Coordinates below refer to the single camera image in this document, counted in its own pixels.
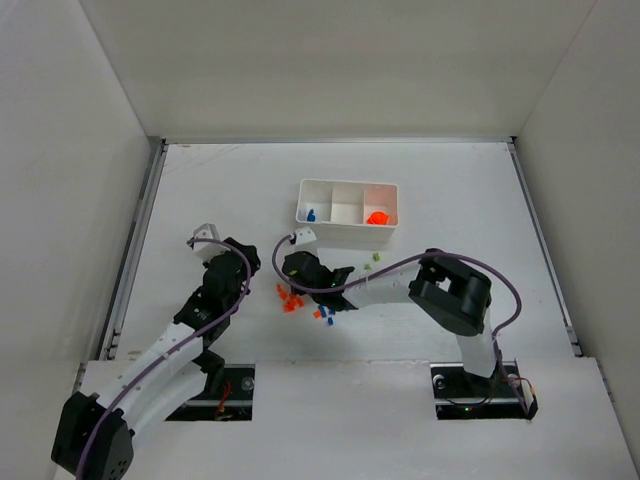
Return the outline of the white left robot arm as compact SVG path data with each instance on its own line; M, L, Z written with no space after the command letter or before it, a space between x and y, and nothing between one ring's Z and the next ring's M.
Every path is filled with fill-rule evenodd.
M108 385L64 403L51 459L77 479L121 479L143 433L187 400L214 389L225 361L211 351L261 267L258 251L212 239L201 285L155 343Z

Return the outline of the orange round dish lego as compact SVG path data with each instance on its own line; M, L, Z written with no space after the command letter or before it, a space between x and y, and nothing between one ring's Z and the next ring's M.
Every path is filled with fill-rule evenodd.
M387 225L389 218L390 216L384 211L374 211L369 215L366 223L370 225Z

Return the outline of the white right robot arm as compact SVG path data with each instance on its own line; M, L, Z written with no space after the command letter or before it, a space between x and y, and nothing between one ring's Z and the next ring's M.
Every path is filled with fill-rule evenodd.
M491 281L453 255L429 249L367 273L354 267L331 270L317 255L296 251L284 257L281 275L296 292L335 311L413 303L456 336L467 374L495 376L497 359L486 319Z

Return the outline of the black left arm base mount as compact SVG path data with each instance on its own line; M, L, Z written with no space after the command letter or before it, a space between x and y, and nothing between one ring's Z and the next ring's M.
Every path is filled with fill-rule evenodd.
M227 364L206 351L196 359L207 374L203 390L171 413L169 422L245 422L253 417L256 366Z

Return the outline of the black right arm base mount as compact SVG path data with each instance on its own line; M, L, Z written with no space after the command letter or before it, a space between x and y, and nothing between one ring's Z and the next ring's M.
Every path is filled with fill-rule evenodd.
M535 389L508 361L487 379L467 373L461 363L430 365L438 420L532 420L539 410Z

